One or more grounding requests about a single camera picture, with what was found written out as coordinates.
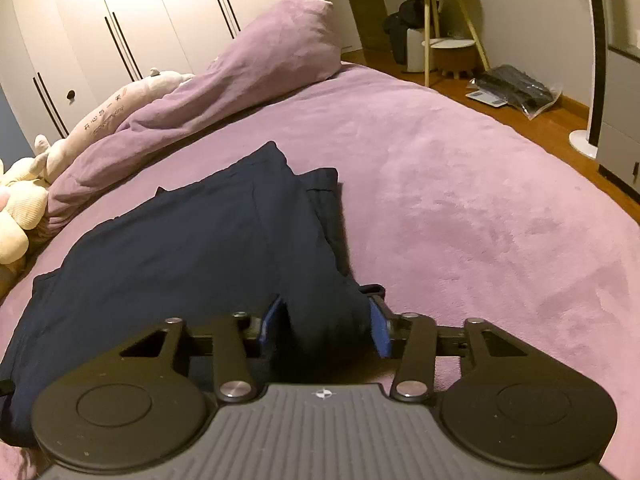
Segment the wardrobe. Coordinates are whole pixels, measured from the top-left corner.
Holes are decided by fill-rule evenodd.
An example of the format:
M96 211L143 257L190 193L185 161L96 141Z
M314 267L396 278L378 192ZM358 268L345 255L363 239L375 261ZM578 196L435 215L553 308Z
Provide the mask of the wardrobe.
M0 86L28 143L55 142L151 68L206 70L277 1L0 0Z

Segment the purple duvet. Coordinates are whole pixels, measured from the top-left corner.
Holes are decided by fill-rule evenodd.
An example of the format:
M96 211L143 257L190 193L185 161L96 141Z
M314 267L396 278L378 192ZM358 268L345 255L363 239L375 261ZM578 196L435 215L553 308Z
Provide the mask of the purple duvet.
M188 88L206 99L204 83ZM158 117L163 106L141 112ZM598 381L619 416L603 465L638 478L640 228L572 168L434 91L348 64L194 137L50 242L0 306L0 354L33 278L59 266L84 232L159 186L202 179L275 140L295 173L338 169L359 282L382 283L393 309L439 324L487 318ZM442 367L439 384L454 379Z

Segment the plastic bag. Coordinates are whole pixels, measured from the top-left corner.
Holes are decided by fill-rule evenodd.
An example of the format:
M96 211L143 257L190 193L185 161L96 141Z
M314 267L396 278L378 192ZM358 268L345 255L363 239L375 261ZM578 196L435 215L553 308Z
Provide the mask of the plastic bag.
M511 65L501 65L472 79L468 88L481 89L505 99L529 120L553 106L561 89L547 88Z

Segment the stool leg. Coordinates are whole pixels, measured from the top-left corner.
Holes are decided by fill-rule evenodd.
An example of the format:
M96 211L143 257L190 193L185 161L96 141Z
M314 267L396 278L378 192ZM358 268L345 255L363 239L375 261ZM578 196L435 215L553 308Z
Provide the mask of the stool leg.
M429 87L429 57L431 51L431 0L424 0L424 85Z
M436 38L441 38L440 35L440 16L438 15L438 0L431 0L433 4L433 28L435 29Z
M468 11L466 10L466 5L464 3L463 0L457 0L458 1L458 5L460 6L460 11L462 12L462 15L465 17L465 21L466 21L466 26L469 28L469 31L471 32L471 36L474 38L474 41L476 42L476 48L478 49L478 54L480 54L480 59L482 59L482 66L484 67L485 70L489 70L489 62L486 59L486 54L484 53L484 48L482 47L482 43L480 41L480 38L478 37L478 33L476 32L476 28L474 27L474 24L471 22L471 17L469 16Z

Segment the wall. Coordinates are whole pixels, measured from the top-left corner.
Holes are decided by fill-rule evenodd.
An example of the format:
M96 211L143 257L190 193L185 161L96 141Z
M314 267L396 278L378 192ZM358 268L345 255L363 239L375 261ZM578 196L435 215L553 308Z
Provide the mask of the wall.
M403 0L385 0L398 8ZM510 63L565 95L591 102L593 65L588 0L467 0L492 66ZM453 0L442 22L453 34L468 32ZM640 0L611 0L615 44L636 44Z
M25 156L33 156L33 151L0 88L0 158L4 168L7 170L16 160Z

